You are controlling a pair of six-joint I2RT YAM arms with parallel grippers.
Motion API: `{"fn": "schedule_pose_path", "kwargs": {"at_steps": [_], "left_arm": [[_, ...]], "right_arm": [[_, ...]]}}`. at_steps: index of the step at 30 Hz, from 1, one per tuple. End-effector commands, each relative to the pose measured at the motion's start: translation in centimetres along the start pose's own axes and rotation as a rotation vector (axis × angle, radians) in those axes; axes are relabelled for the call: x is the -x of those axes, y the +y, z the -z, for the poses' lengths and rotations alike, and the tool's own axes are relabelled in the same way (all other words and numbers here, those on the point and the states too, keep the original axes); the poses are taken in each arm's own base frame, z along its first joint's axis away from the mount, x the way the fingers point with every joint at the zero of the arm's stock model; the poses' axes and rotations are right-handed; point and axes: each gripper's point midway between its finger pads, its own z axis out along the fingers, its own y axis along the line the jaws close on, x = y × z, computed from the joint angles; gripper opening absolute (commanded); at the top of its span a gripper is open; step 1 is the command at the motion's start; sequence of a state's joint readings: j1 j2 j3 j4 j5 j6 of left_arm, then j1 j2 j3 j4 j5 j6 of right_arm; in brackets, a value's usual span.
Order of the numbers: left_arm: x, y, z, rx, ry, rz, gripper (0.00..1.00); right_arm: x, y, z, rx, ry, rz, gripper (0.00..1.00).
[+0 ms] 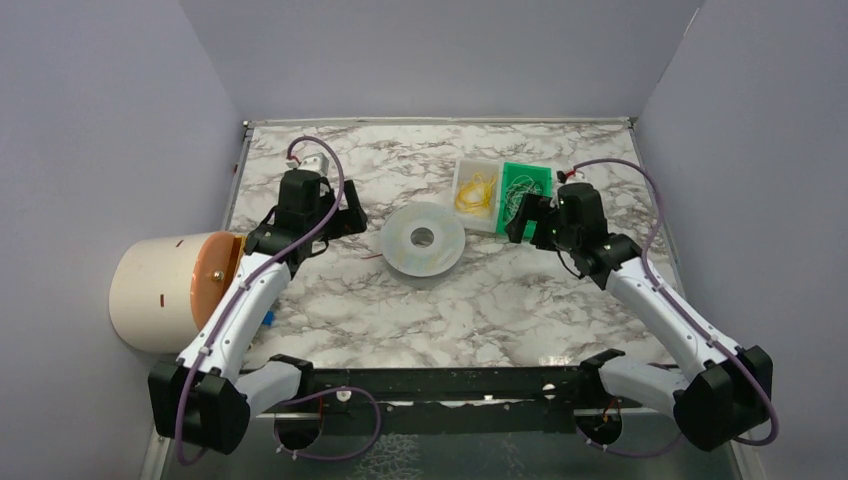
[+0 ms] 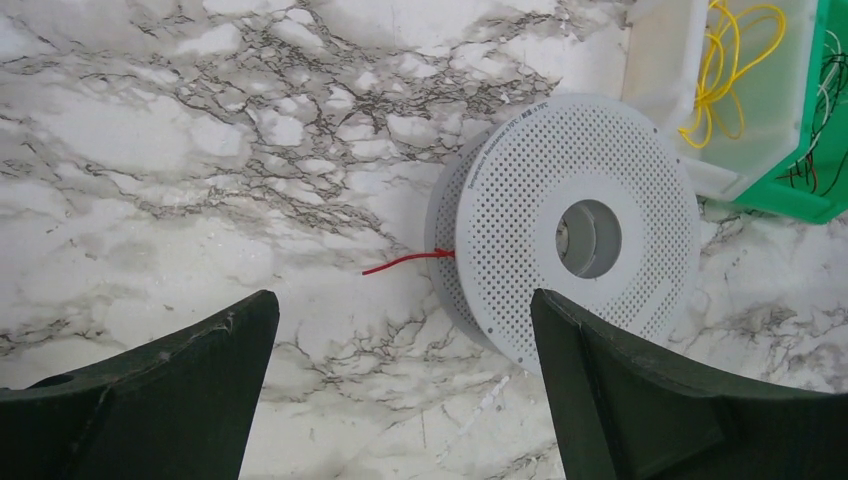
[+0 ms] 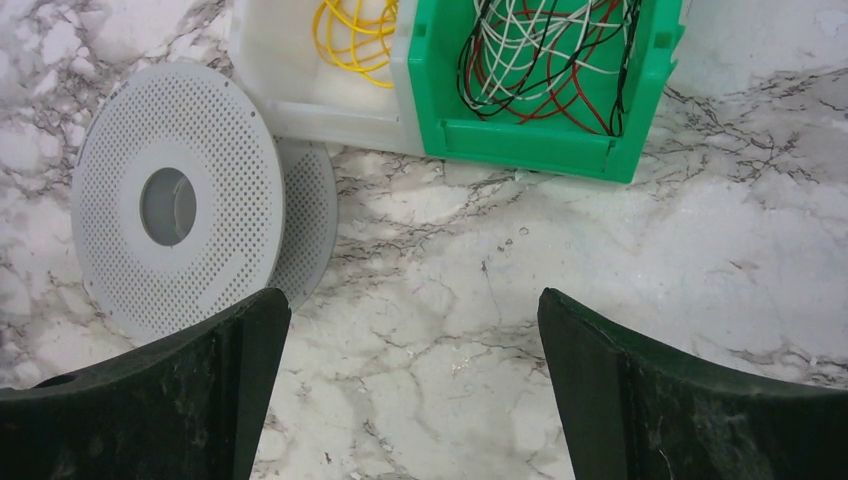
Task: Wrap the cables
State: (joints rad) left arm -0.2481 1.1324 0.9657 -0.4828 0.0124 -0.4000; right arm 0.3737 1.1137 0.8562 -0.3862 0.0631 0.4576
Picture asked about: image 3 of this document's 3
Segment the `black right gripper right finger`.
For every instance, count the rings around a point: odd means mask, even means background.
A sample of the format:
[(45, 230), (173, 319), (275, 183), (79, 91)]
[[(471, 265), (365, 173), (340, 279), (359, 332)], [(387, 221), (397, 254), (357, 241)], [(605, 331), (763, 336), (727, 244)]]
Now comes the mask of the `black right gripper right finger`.
[(537, 323), (579, 479), (843, 479), (847, 394), (730, 369), (548, 288)]

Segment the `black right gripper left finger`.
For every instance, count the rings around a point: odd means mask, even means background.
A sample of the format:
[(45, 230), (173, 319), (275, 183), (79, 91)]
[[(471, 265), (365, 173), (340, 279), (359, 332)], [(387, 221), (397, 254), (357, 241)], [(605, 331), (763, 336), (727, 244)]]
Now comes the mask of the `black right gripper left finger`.
[(246, 479), (291, 320), (266, 288), (179, 332), (1, 392), (5, 479)]

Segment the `white perforated cable spool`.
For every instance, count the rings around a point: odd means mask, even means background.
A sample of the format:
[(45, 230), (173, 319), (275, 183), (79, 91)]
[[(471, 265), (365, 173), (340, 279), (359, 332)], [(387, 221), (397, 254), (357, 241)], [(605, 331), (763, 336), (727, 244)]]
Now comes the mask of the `white perforated cable spool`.
[(232, 79), (199, 64), (128, 77), (89, 125), (73, 174), (85, 289), (137, 345), (263, 288), (299, 309), (337, 224), (326, 148), (273, 135)]

